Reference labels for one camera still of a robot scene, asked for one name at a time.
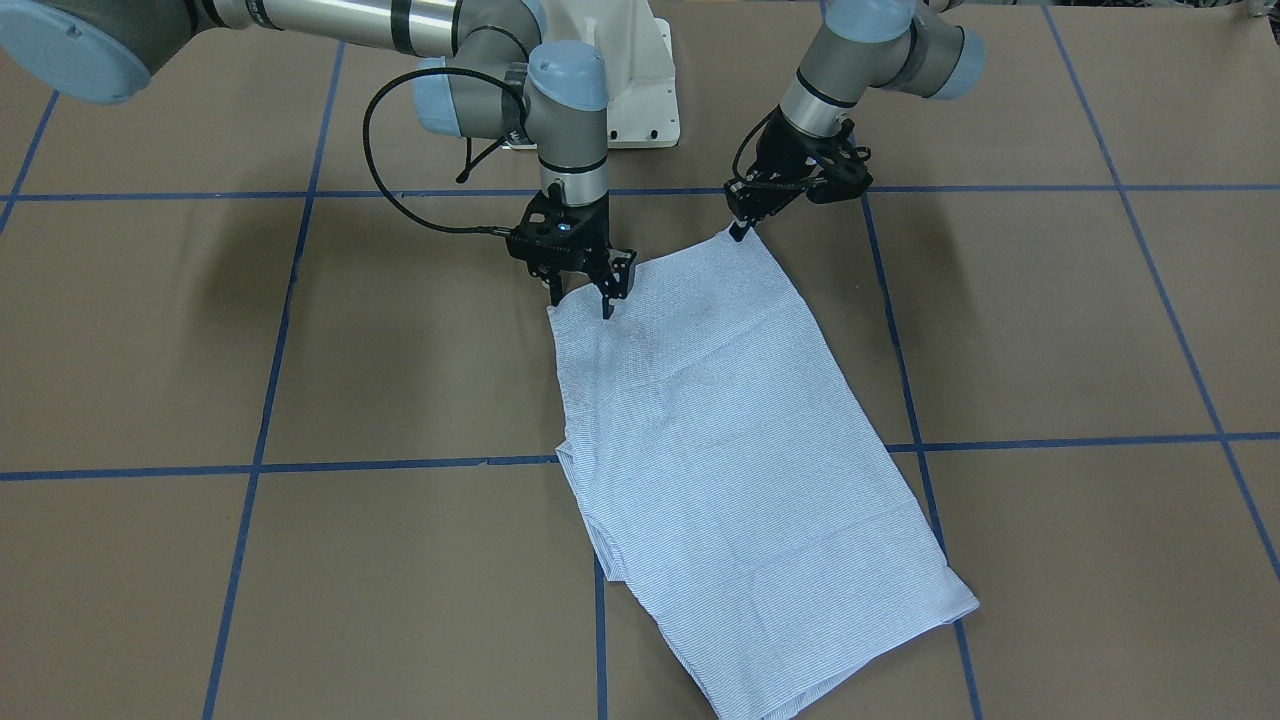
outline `cloth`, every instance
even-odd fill
[[[792,717],[873,657],[978,606],[754,233],[549,310],[557,450],[609,580],[719,717]]]

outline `brown paper floor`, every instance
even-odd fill
[[[727,223],[819,22],[654,6],[684,138],[611,158],[643,258]],[[869,94],[865,201],[760,233],[983,607],[804,717],[1275,717],[1280,49],[1239,5],[948,17],[973,94]],[[411,67],[211,32],[99,108],[0,55],[0,717],[710,717],[593,569],[544,291],[370,192]],[[532,156],[453,192],[407,113],[389,182],[513,223]]]

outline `black cable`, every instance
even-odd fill
[[[383,177],[378,173],[378,165],[376,165],[376,163],[374,163],[372,143],[370,142],[370,138],[369,138],[369,128],[372,124],[374,110],[378,109],[378,105],[383,101],[384,97],[387,97],[387,95],[390,91],[393,91],[397,87],[404,85],[406,82],[415,81],[415,79],[417,79],[420,77],[430,77],[430,76],[461,76],[461,77],[470,77],[470,78],[475,78],[475,79],[479,79],[479,81],[488,82],[489,85],[497,86],[499,90],[502,90],[503,92],[506,92],[507,95],[509,95],[512,99],[516,100],[516,105],[520,108],[520,131],[524,135],[526,135],[526,136],[529,135],[527,131],[525,129],[525,120],[529,118],[529,108],[525,106],[524,99],[509,85],[502,82],[500,79],[498,79],[498,78],[495,78],[493,76],[489,76],[489,74],[485,74],[485,73],[481,73],[481,72],[476,72],[476,70],[472,70],[472,69],[468,69],[468,68],[449,68],[449,67],[443,67],[443,68],[422,68],[420,70],[413,70],[411,73],[404,73],[404,74],[402,74],[402,76],[392,79],[390,82],[388,82],[387,85],[384,85],[381,88],[379,88],[378,92],[374,94],[372,100],[369,101],[369,108],[365,109],[365,123],[364,123],[362,133],[361,133],[362,135],[361,138],[364,140],[364,143],[365,143],[365,164],[369,165],[369,174],[370,174],[370,177],[374,178],[374,184],[378,186],[378,192],[380,192],[383,195],[383,197],[387,199],[388,202],[390,202],[397,210],[399,210],[402,215],[404,215],[406,218],[413,220],[415,223],[417,223],[417,224],[420,224],[420,225],[422,225],[425,228],[430,228],[430,229],[436,231],[436,232],[451,233],[451,234],[493,234],[493,236],[498,236],[498,237],[509,237],[511,233],[512,233],[512,228],[502,228],[502,227],[497,227],[497,225],[452,227],[452,225],[442,225],[442,224],[438,224],[438,223],[433,223],[433,222],[430,222],[430,220],[428,220],[428,219],[425,219],[425,218],[415,214],[412,210],[410,210],[408,208],[406,208],[403,202],[401,202],[399,200],[397,200],[396,196],[392,195],[392,191],[387,190],[387,183],[383,182]],[[490,147],[485,149],[485,151],[480,154],[480,158],[476,160],[476,163],[479,163],[485,156],[488,156],[489,152],[493,152],[493,150],[497,150],[498,145],[500,145],[500,143],[502,143],[502,141],[498,141],[497,143],[494,143]]]
[[[467,182],[467,179],[471,177],[471,170],[476,169],[476,167],[480,165],[480,163],[484,163],[485,158],[488,158],[489,155],[493,155],[494,150],[502,147],[506,143],[507,143],[506,138],[495,140],[495,141],[493,141],[489,145],[489,147],[485,147],[484,150],[481,150],[480,154],[476,155],[475,160],[472,160],[471,159],[471,138],[468,137],[467,138],[467,159],[466,159],[465,163],[462,163],[462,172],[458,173],[458,177],[453,178],[453,182],[456,182],[458,184],[462,184],[462,183]]]
[[[529,61],[529,49],[525,47],[525,44],[521,42],[518,37],[516,37],[516,33],[511,32],[509,29],[507,29],[504,27],[484,24],[484,26],[480,26],[480,27],[471,28],[471,32],[467,33],[467,37],[471,37],[472,35],[480,32],[481,29],[489,29],[489,31],[497,32],[498,35],[506,36],[507,40],[509,40],[509,41],[512,41],[512,42],[516,44],[516,49],[520,50],[520,54],[525,56],[525,61],[526,63]]]
[[[196,0],[182,0],[187,6],[187,18],[191,20],[191,37],[200,32],[200,12],[196,10]]]
[[[803,182],[787,182],[787,183],[763,182],[763,181],[746,179],[745,177],[742,177],[741,170],[737,169],[739,164],[741,164],[742,161],[742,151],[746,150],[746,145],[751,142],[751,138],[755,137],[755,135],[759,133],[765,124],[768,124],[769,118],[772,117],[773,117],[772,111],[768,115],[764,115],[764,118],[760,122],[755,123],[755,127],[751,128],[751,132],[746,133],[746,137],[744,137],[742,142],[737,146],[737,152],[733,154],[733,167],[731,168],[731,170],[733,172],[733,179],[736,182],[742,183],[742,187],[754,187],[759,190],[799,190],[799,191],[808,190],[809,186],[813,184],[808,178],[805,178],[805,181]]]

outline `blue tape line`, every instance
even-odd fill
[[[872,193],[928,192],[1110,192],[1110,184],[873,184]]]
[[[870,199],[861,197],[863,219],[867,223],[867,237],[870,240],[872,260],[876,265],[876,281],[881,286],[881,296],[884,301],[884,320],[888,323],[888,337],[893,343],[893,355],[897,356],[897,370],[902,377],[902,401],[906,404],[906,420],[911,425],[911,439],[915,445],[915,461],[920,469],[920,483],[924,486],[924,501],[929,510],[929,525],[934,537],[938,538],[938,547],[942,553],[947,553],[947,541],[942,534],[942,519],[938,515],[937,498],[933,495],[933,478],[929,475],[929,461],[924,456],[923,439],[920,436],[920,423],[915,414],[915,400],[911,397],[911,380],[906,372],[906,356],[902,352],[902,341],[897,333],[897,320],[893,316],[893,300],[888,291],[888,277],[884,274],[884,260],[879,250],[879,238],[876,234],[876,218],[872,214]],[[969,708],[974,720],[983,720],[982,700],[978,696],[978,682],[973,673],[973,659],[969,656],[969,643],[964,634],[964,620],[954,624],[956,633],[956,646],[960,650],[960,665],[964,670],[965,687],[969,689]]]
[[[978,697],[978,679],[973,674],[973,657],[969,655],[969,638],[965,637],[964,620],[951,624],[956,632],[956,647],[960,648],[960,665],[964,667],[964,684],[969,689],[969,707],[974,720],[982,720],[982,698]]]
[[[31,145],[27,146],[27,155],[22,159],[22,167],[18,169],[18,177],[13,181],[13,190],[9,191],[9,199],[5,200],[4,210],[0,211],[0,232],[4,232],[5,225],[9,224],[9,215],[13,214],[13,206],[18,201],[18,193],[22,192],[22,184],[27,182],[27,173],[31,172],[31,163],[36,159],[36,150],[40,147],[40,141],[45,138],[45,129],[49,127],[49,118],[54,115],[54,108],[58,105],[59,92],[55,90],[49,95],[49,102],[45,105],[45,113],[40,115],[40,123],[36,126],[36,135],[31,136]]]
[[[481,465],[549,465],[559,462],[554,455],[512,455],[504,457],[439,457],[420,460],[371,460],[335,462],[268,462],[262,474],[335,473],[358,470],[412,470],[428,468],[477,468]]]
[[[1219,442],[1216,434],[1185,436],[1128,436],[1092,438],[1043,438],[1043,439],[991,439],[960,442],[914,442],[890,443],[884,450],[892,454],[902,452],[972,452],[984,450],[1044,450],[1056,447],[1112,447],[1142,445],[1193,445]],[[1276,442],[1280,432],[1226,433],[1230,442]],[[422,457],[407,460],[338,460],[319,462],[264,462],[261,465],[179,465],[157,468],[90,468],[72,470],[9,470],[0,471],[0,482],[35,480],[92,480],[111,478],[163,478],[192,475],[262,475],[284,473],[334,473],[360,470],[412,470],[433,468],[475,468],[483,465],[554,465],[559,457],[554,455],[503,455],[477,457]]]
[[[924,442],[924,452],[955,452],[974,450],[1036,450],[1051,447],[1114,447],[1126,445],[1189,445],[1198,442],[1219,442],[1221,438],[1211,433],[1187,436],[1128,436],[1094,438],[1044,438],[1044,439],[991,439],[963,442]]]
[[[595,716],[598,720],[609,717],[609,675],[607,664],[605,643],[605,610],[604,610],[604,569],[600,568],[600,559],[591,553],[591,562],[595,565]]]
[[[280,200],[306,197],[305,191],[262,191],[262,192],[68,192],[19,195],[22,202],[92,202],[127,200]]]
[[[266,454],[266,437],[271,425],[271,409],[275,405],[275,391],[280,379],[280,365],[284,360],[284,342],[289,333],[289,310],[293,301],[293,288],[298,282],[298,265],[307,243],[307,229],[311,224],[311,209],[315,206],[316,186],[320,182],[320,165],[324,163],[325,138],[329,135],[329,118],[333,115],[333,101],[338,94],[338,77],[342,73],[342,59],[346,44],[338,42],[333,59],[333,72],[329,77],[329,96],[325,99],[324,115],[320,118],[320,137],[316,140],[315,158],[311,163],[311,179],[307,183],[307,199],[302,208],[302,220],[298,223],[298,240],[293,249],[293,265],[289,269],[289,284],[284,291],[284,307],[280,310],[280,328],[275,337],[275,355],[271,357],[271,374],[266,382],[266,397],[262,401],[262,425],[253,448],[253,465],[262,464]],[[230,634],[232,615],[236,610],[236,593],[239,589],[241,568],[244,564],[244,547],[248,543],[250,523],[253,519],[253,501],[257,497],[260,473],[248,478],[244,489],[244,507],[241,511],[239,532],[236,536],[236,553],[232,557],[230,578],[227,582],[227,600],[223,603],[223,618],[218,626],[218,643],[214,647],[214,662],[209,671],[209,689],[205,693],[204,720],[212,720],[214,705],[218,701],[218,684],[221,680],[223,659],[227,655],[227,638]]]
[[[1126,184],[1134,192],[1275,192],[1280,183],[1242,184]]]
[[[1130,184],[1133,192],[1275,192],[1280,184]],[[872,186],[873,195],[940,193],[940,192],[1111,192],[1114,184],[884,184]],[[398,190],[401,197],[524,197],[538,192],[535,188],[442,188]],[[662,195],[721,195],[719,187],[616,187],[614,196]],[[280,200],[307,197],[306,191],[229,191],[229,192],[41,192],[0,195],[8,204],[15,202],[87,202],[137,200]],[[381,197],[376,190],[321,190],[315,197]]]
[[[1280,433],[1226,433],[1226,439],[1231,442],[1280,439]]]
[[[182,478],[196,475],[243,475],[252,465],[200,465],[186,468],[104,468],[88,470],[18,470],[0,473],[0,482],[102,480],[110,478]]]
[[[1160,270],[1156,268],[1156,259],[1151,254],[1151,247],[1147,245],[1147,237],[1143,234],[1142,225],[1138,223],[1138,215],[1133,210],[1133,204],[1129,202],[1129,193],[1125,192],[1124,183],[1120,182],[1120,173],[1116,170],[1111,152],[1107,150],[1107,143],[1102,138],[1102,128],[1098,126],[1098,120],[1093,115],[1093,109],[1089,106],[1089,101],[1084,96],[1084,87],[1080,85],[1080,78],[1076,76],[1075,67],[1071,64],[1071,56],[1066,51],[1066,45],[1062,44],[1062,36],[1057,32],[1057,24],[1053,23],[1053,15],[1048,12],[1047,6],[1041,6],[1041,12],[1044,14],[1044,20],[1048,22],[1050,32],[1053,33],[1053,42],[1057,44],[1057,51],[1062,56],[1062,63],[1066,65],[1068,74],[1071,77],[1071,85],[1075,87],[1076,97],[1080,99],[1080,106],[1084,108],[1084,115],[1089,119],[1089,127],[1093,128],[1093,137],[1097,140],[1098,149],[1102,151],[1102,159],[1107,164],[1107,170],[1111,172],[1111,179],[1115,182],[1115,190],[1120,193],[1120,201],[1124,204],[1124,211],[1129,217],[1129,224],[1133,227],[1133,234],[1138,240],[1138,247],[1142,250],[1143,259],[1147,261],[1147,270],[1151,273],[1151,279],[1156,284],[1156,291],[1160,293],[1160,302],[1165,306],[1165,314],[1169,315],[1169,323],[1174,328],[1174,334],[1178,336],[1178,345],[1183,348],[1183,356],[1187,360],[1187,366],[1192,372],[1192,378],[1196,380],[1196,388],[1199,389],[1201,400],[1204,402],[1204,410],[1208,411],[1210,420],[1213,423],[1213,430],[1217,433],[1219,442],[1222,446],[1222,452],[1226,455],[1226,462],[1231,468],[1231,475],[1235,478],[1235,484],[1240,489],[1244,505],[1249,510],[1249,516],[1253,519],[1253,527],[1258,532],[1258,538],[1262,541],[1262,547],[1266,550],[1267,559],[1271,560],[1271,570],[1275,573],[1276,579],[1280,580],[1280,557],[1276,556],[1275,546],[1271,544],[1271,537],[1267,534],[1267,528],[1262,521],[1262,515],[1258,514],[1258,507],[1253,502],[1253,493],[1249,492],[1249,486],[1244,480],[1244,473],[1240,471],[1240,465],[1235,460],[1235,452],[1231,450],[1231,443],[1228,439],[1226,430],[1222,428],[1222,420],[1217,415],[1217,409],[1213,407],[1213,400],[1210,397],[1208,386],[1204,384],[1204,378],[1201,375],[1199,365],[1196,364],[1196,357],[1192,355],[1192,347],[1187,341],[1185,333],[1183,333],[1183,325],[1178,322],[1178,314],[1174,311],[1172,300],[1170,300],[1169,292],[1165,290],[1165,283],[1160,278]]]

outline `light blue joint cap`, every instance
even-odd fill
[[[0,47],[45,85],[86,102],[124,102],[151,83],[120,41],[35,0],[0,0]]]
[[[443,68],[444,58],[422,58],[417,69]],[[417,122],[436,135],[462,137],[458,128],[458,110],[453,106],[453,91],[449,88],[449,76],[426,76],[413,79],[413,110]]]
[[[888,42],[911,27],[915,0],[831,0],[827,27],[851,42]]]
[[[604,58],[577,40],[544,42],[529,55],[529,79],[547,97],[575,110],[609,106]]]
[[[547,10],[543,4],[538,0],[521,0],[521,3],[532,13],[534,22],[538,23],[538,33],[543,36],[543,40],[547,40]]]
[[[956,67],[951,70],[951,77],[947,78],[947,82],[931,96],[932,100],[955,100],[969,92],[977,85],[978,78],[982,77],[982,68],[987,64],[987,46],[983,45],[977,32],[969,32],[965,28],[960,29],[964,32],[960,59],[956,60]]]

